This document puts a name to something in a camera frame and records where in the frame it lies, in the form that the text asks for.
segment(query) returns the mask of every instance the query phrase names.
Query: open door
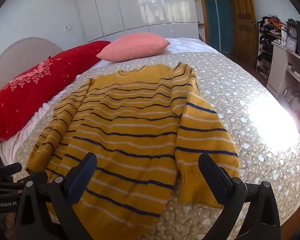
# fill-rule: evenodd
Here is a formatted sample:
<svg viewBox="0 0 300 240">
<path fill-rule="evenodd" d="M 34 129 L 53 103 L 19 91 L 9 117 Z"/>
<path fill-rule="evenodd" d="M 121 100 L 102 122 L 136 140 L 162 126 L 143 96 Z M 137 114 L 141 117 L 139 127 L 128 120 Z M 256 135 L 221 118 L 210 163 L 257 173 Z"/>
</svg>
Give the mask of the open door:
<svg viewBox="0 0 300 240">
<path fill-rule="evenodd" d="M 258 56 L 258 30 L 253 0 L 230 0 L 233 12 L 233 54 L 255 67 Z"/>
</svg>

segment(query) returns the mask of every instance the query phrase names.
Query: pillow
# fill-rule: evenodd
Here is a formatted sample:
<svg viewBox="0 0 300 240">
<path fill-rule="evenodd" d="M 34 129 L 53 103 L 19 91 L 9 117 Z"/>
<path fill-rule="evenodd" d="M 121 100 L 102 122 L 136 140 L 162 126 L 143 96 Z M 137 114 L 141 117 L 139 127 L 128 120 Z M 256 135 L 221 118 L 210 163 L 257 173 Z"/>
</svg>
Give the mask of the pillow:
<svg viewBox="0 0 300 240">
<path fill-rule="evenodd" d="M 20 131 L 35 112 L 77 75 L 100 59 L 109 41 L 95 41 L 63 51 L 11 80 L 0 90 L 0 141 Z"/>
<path fill-rule="evenodd" d="M 130 33 L 106 46 L 98 57 L 106 61 L 123 62 L 156 55 L 168 45 L 169 41 L 154 33 Z"/>
</svg>

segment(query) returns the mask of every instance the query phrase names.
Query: red pillow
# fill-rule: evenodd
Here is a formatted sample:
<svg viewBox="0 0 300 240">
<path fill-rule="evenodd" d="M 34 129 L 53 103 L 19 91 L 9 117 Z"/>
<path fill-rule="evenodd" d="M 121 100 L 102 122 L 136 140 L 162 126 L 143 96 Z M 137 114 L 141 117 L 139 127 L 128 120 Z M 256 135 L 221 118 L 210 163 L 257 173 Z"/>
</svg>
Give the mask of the red pillow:
<svg viewBox="0 0 300 240">
<path fill-rule="evenodd" d="M 109 41 L 95 41 L 63 51 L 17 76 L 0 90 L 0 141 L 23 129 L 30 118 L 75 77 L 100 59 Z"/>
</svg>

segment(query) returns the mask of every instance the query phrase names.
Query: white bed sheet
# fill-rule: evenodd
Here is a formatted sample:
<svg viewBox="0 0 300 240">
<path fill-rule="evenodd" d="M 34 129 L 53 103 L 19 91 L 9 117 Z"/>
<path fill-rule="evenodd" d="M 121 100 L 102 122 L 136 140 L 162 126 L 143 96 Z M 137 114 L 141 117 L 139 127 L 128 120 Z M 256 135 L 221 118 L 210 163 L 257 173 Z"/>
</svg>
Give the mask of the white bed sheet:
<svg viewBox="0 0 300 240">
<path fill-rule="evenodd" d="M 179 52 L 214 52 L 219 53 L 217 50 L 213 49 L 209 45 L 198 39 L 190 39 L 190 38 L 175 38 L 167 40 L 170 42 L 170 45 L 159 55 L 169 55 L 175 54 Z M 111 62 L 101 60 L 97 64 L 95 64 L 91 69 L 101 68 L 107 65 L 113 64 Z M 9 165 L 14 163 L 14 157 L 18 150 L 18 148 L 22 145 L 22 143 L 28 138 L 36 124 L 39 120 L 46 114 L 46 112 L 50 109 L 50 107 L 65 93 L 65 91 L 71 86 L 68 85 L 55 95 L 49 102 L 44 103 L 42 107 L 34 114 L 31 120 L 26 124 L 26 126 L 18 132 L 15 136 L 11 137 L 7 141 L 3 141 L 0 143 L 0 157 L 4 165 Z"/>
</svg>

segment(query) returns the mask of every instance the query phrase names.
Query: white square clock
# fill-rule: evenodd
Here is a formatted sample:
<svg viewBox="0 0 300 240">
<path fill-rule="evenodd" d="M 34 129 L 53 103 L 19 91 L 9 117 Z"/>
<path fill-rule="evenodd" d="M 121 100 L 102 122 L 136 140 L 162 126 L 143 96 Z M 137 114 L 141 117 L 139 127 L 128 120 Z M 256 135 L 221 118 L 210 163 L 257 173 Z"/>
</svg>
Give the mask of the white square clock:
<svg viewBox="0 0 300 240">
<path fill-rule="evenodd" d="M 292 50 L 293 53 L 296 52 L 297 49 L 297 41 L 291 37 L 287 38 L 286 48 Z"/>
</svg>

